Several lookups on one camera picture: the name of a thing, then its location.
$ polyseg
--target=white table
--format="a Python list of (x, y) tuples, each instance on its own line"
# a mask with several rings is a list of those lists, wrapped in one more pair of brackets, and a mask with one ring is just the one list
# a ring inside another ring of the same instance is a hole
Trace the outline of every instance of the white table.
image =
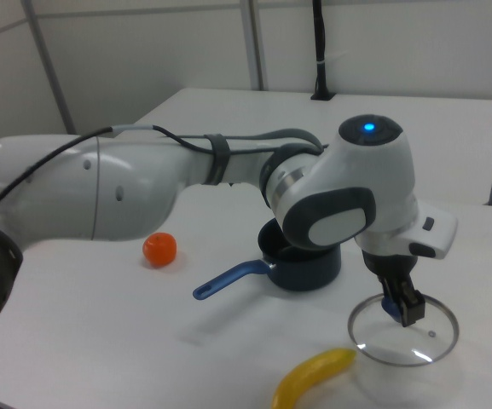
[[(155, 110), (158, 124), (190, 133), (196, 114), (174, 114), (169, 123), (171, 105)], [(199, 122), (201, 132), (218, 128)], [(230, 122), (223, 132), (232, 131)], [(259, 131), (253, 124), (251, 133)], [(454, 351), (412, 369), (359, 354), (349, 371), (310, 391), (297, 408), (492, 407), (492, 208), (438, 205), (459, 217), (459, 231), (448, 257), (421, 260), (413, 280), (458, 317)], [(0, 316), (0, 400), (20, 409), (269, 407), (297, 363), (353, 347), (349, 313), (380, 292), (347, 242), (340, 275), (320, 291), (287, 293), (255, 275), (194, 300), (199, 284), (260, 257), (258, 230), (271, 217), (253, 187), (191, 187), (160, 229), (179, 247), (166, 268), (147, 266), (142, 240), (48, 241), (26, 251)]]
[(492, 101), (183, 89), (141, 123), (178, 135), (254, 135), (283, 128), (308, 130), (330, 143), (346, 119), (385, 115), (402, 126), (414, 158), (416, 195), (483, 205), (492, 188)]

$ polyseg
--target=black cord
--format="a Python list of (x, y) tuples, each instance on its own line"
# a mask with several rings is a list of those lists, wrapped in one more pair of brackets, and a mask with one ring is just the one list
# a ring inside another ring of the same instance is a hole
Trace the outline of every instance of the black cord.
[[(210, 155), (214, 154), (212, 149), (206, 149), (203, 147), (198, 147), (198, 146), (194, 145), (193, 143), (185, 141), (185, 139), (183, 137), (174, 135), (169, 130), (166, 130), (160, 126), (153, 125), (153, 130), (160, 132), (164, 136), (172, 139), (173, 141), (176, 141), (177, 143), (179, 143), (183, 147), (186, 147), (187, 149), (190, 149), (191, 151), (199, 152), (199, 153), (206, 153), (206, 154), (210, 154)], [(101, 128), (99, 130), (95, 130), (94, 132), (90, 132), (89, 134), (81, 135), (78, 138), (75, 138), (72, 141), (68, 142), (67, 144), (62, 145), (61, 147), (55, 149), (54, 151), (52, 151), (51, 153), (49, 153), (45, 157), (38, 160), (33, 166), (29, 167), (24, 173), (22, 173), (20, 176), (18, 176), (16, 179), (14, 179), (10, 184), (8, 184), (8, 186), (0, 192), (0, 202), (3, 199), (5, 199), (5, 197), (7, 197), (7, 195), (9, 195), (9, 193), (11, 193), (23, 181), (25, 181), (28, 177), (33, 175), (33, 173), (36, 170), (38, 170), (41, 166), (43, 166), (44, 164), (46, 164), (47, 162), (49, 162), (50, 160), (52, 160), (53, 158), (58, 156), (60, 153), (66, 151), (70, 147), (74, 147), (75, 145), (78, 145), (79, 143), (81, 143), (83, 141), (87, 141), (90, 138), (94, 138), (96, 136), (100, 136), (100, 135), (104, 135), (104, 134), (110, 134), (112, 132), (113, 132), (113, 128), (110, 126), (106, 127), (106, 128)], [(203, 138), (203, 137), (204, 136), (185, 136), (185, 138)], [(308, 141), (309, 143), (313, 143), (315, 145), (314, 142), (309, 141), (308, 139), (306, 139), (302, 136), (292, 136), (292, 138)], [(230, 137), (228, 137), (228, 139), (240, 139), (240, 137), (230, 136)], [(267, 139), (267, 140), (269, 140), (269, 139), (286, 139), (286, 137), (283, 135), (269, 135), (266, 138), (261, 138), (259, 136), (247, 136), (247, 137), (243, 137), (241, 139), (248, 139), (248, 140)], [(241, 149), (241, 150), (231, 151), (230, 155), (243, 155), (243, 154), (252, 154), (252, 153), (269, 153), (269, 152), (275, 152), (276, 149), (278, 149), (278, 147), (264, 147), (264, 148), (257, 148), (257, 149)]]
[(87, 139), (93, 138), (95, 136), (103, 135), (103, 134), (109, 134), (113, 132), (113, 128), (107, 127), (107, 128), (101, 128), (100, 130), (96, 130), (94, 132), (91, 132), (86, 135), (82, 135), (79, 138), (75, 138), (73, 141), (68, 142), (65, 145), (62, 145), (58, 149), (55, 149), (53, 152), (49, 153), (47, 156), (42, 158), (41, 160), (37, 161), (33, 166), (28, 168), (24, 173), (22, 173), (20, 176), (18, 176), (16, 179), (14, 179), (4, 190), (0, 192), (0, 202), (5, 199), (5, 197), (11, 193), (18, 185), (20, 185), (24, 180), (26, 180), (28, 177), (33, 175), (33, 172), (35, 172), (37, 169), (39, 169), (41, 166), (49, 162), (51, 159), (55, 158), (58, 156), (60, 153), (66, 151), (70, 147), (74, 147), (75, 145), (78, 145), (82, 141), (86, 141)]

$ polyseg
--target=yellow banana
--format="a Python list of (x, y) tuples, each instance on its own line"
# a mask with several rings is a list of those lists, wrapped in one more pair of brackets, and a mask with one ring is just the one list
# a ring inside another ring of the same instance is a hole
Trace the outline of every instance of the yellow banana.
[(329, 349), (295, 366), (278, 385), (271, 408), (292, 409), (304, 392), (346, 369), (355, 357), (353, 349)]

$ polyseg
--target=blue handle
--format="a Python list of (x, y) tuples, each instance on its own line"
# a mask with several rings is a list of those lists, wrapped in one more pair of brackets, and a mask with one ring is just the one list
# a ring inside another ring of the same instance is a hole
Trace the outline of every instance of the blue handle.
[(206, 298), (212, 296), (216, 292), (222, 290), (227, 285), (231, 285), (237, 279), (241, 279), (248, 274), (268, 274), (270, 272), (270, 266), (263, 260), (253, 260), (251, 262), (243, 262), (237, 266), (232, 267), (230, 270), (225, 271), (223, 274), (218, 275), (215, 279), (212, 279), (201, 285), (193, 291), (193, 297), (197, 300), (206, 300)]

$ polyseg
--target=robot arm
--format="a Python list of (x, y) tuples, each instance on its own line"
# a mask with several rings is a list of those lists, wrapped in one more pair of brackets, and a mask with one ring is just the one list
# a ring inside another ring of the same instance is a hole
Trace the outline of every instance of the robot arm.
[[(386, 271), (387, 257), (412, 257), (412, 266), (417, 256), (444, 257), (456, 221), (416, 201), (412, 158), (399, 125), (373, 115), (349, 119), (325, 152), (302, 130), (183, 138), (196, 138), (196, 148), (163, 139), (96, 138), (67, 149), (0, 203), (3, 236), (22, 250), (43, 239), (146, 237), (164, 222), (185, 187), (247, 182), (259, 187), (293, 245), (317, 251), (356, 237), (403, 325), (422, 318), (423, 298), (412, 286), (410, 269)], [(0, 140), (0, 192), (71, 139)], [(432, 229), (423, 228), (428, 217)], [(0, 297), (0, 310), (7, 295)]]

